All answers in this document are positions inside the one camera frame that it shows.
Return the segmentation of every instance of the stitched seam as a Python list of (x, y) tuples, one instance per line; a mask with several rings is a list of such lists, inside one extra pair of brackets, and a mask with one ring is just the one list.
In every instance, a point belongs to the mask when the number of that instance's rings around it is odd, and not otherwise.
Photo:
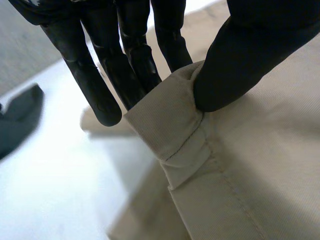
[(240, 207), (242, 208), (244, 214), (247, 216), (247, 218), (250, 220), (251, 224), (254, 226), (255, 230), (257, 231), (257, 233), (260, 235), (261, 239), (262, 240), (265, 240), (266, 238), (264, 237), (264, 235), (262, 234), (261, 230), (259, 229), (258, 225), (255, 223), (255, 221), (251, 218), (250, 214), (248, 213), (243, 201), (241, 200), (240, 196), (236, 193), (234, 187), (232, 186), (231, 184), (231, 181), (229, 180), (229, 178), (227, 177), (227, 175), (224, 174), (220, 164), (218, 163), (218, 160), (217, 158), (214, 156), (214, 153), (213, 153), (213, 150), (212, 148), (210, 147), (210, 144), (208, 142), (208, 139), (206, 137), (206, 132), (205, 130), (199, 126), (199, 128), (203, 131), (203, 134), (204, 134), (204, 143), (207, 145), (207, 147), (209, 148), (210, 150), (210, 156), (214, 159), (214, 163), (217, 165), (218, 167), (218, 170), (219, 172), (221, 173), (224, 181), (226, 182), (226, 184), (229, 186), (229, 188), (231, 189), (233, 195), (236, 197), (236, 199), (238, 200), (239, 204), (240, 204)]
[(195, 134), (195, 132), (199, 129), (203, 119), (204, 119), (205, 114), (202, 113), (202, 117), (201, 120), (199, 121), (198, 126), (192, 131), (192, 133), (190, 134), (190, 136), (181, 144), (181, 146), (177, 149), (177, 151), (175, 151), (170, 157), (168, 157), (165, 162), (169, 161), (171, 158), (173, 158), (181, 149), (182, 147), (186, 144), (187, 141), (189, 141), (189, 139)]

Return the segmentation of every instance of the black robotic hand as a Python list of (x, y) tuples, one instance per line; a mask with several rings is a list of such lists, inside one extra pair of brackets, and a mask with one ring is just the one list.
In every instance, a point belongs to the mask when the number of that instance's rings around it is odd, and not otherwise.
[[(150, 0), (9, 1), (27, 21), (40, 25), (59, 50), (101, 124), (116, 125), (122, 118), (122, 112), (89, 53), (82, 24), (127, 110), (161, 83), (146, 40)], [(156, 3), (158, 43), (171, 71), (192, 63), (180, 34), (185, 1), (176, 1), (178, 4), (172, 4), (174, 7), (169, 13), (165, 11), (170, 4), (168, 0), (162, 4), (160, 0), (152, 1), (153, 5)], [(118, 19), (126, 55), (120, 45)], [(182, 52), (184, 57), (177, 57)]]

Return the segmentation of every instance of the beige fabric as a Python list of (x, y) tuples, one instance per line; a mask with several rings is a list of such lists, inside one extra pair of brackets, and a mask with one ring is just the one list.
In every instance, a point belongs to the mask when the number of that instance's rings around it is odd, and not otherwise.
[(125, 115), (159, 158), (192, 239), (320, 239), (319, 49), (317, 36), (206, 114), (192, 94), (201, 62), (192, 64)]
[[(226, 1), (218, 2), (205, 9), (193, 12), (184, 18), (184, 25), (181, 34), (185, 37), (188, 51), (194, 62), (204, 60), (207, 51), (215, 39), (220, 27), (230, 16)], [(152, 55), (156, 63), (161, 79), (165, 79), (170, 75), (169, 67), (162, 55), (156, 38), (155, 29), (151, 28), (147, 32), (147, 42), (152, 48)], [(127, 111), (112, 87), (107, 75), (103, 71), (101, 65), (99, 70), (102, 73), (109, 89), (119, 103), (122, 113)], [(104, 127), (95, 117), (91, 108), (85, 110), (81, 118), (81, 128), (89, 132), (91, 135), (132, 135), (132, 130), (128, 127), (126, 121), (122, 120), (118, 125), (113, 127)]]

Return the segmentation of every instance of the khaki garment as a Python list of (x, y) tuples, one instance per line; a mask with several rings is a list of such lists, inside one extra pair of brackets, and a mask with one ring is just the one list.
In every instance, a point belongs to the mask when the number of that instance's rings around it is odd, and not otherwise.
[(319, 49), (318, 35), (205, 114), (193, 98), (203, 62), (194, 63), (125, 115), (159, 159), (192, 239), (320, 239)]

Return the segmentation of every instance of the black object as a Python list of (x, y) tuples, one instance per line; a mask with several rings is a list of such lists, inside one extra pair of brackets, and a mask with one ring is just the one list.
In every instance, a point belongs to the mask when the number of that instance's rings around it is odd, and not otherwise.
[(151, 0), (151, 4), (156, 39), (170, 71), (192, 64), (186, 40), (181, 36), (186, 0)]
[(221, 109), (243, 96), (320, 32), (318, 0), (227, 3), (231, 16), (219, 30), (195, 79), (195, 103), (204, 112)]
[(82, 11), (80, 19), (110, 82), (125, 108), (130, 110), (146, 92), (122, 52), (116, 6), (109, 4), (103, 8)]
[(40, 25), (60, 51), (99, 122), (116, 125), (121, 109), (101, 77), (85, 42), (81, 22), (99, 61), (127, 110), (146, 91), (122, 53), (117, 10), (112, 0), (9, 0), (34, 25)]
[(116, 5), (124, 51), (144, 90), (149, 93), (162, 81), (146, 38), (150, 1), (117, 0)]
[(44, 93), (35, 85), (14, 98), (5, 113), (0, 113), (0, 159), (15, 150), (35, 130), (43, 102)]
[[(147, 44), (150, 0), (116, 0), (121, 39), (126, 55), (147, 92), (161, 82)], [(181, 36), (186, 0), (151, 0), (158, 45), (171, 72), (192, 64)]]

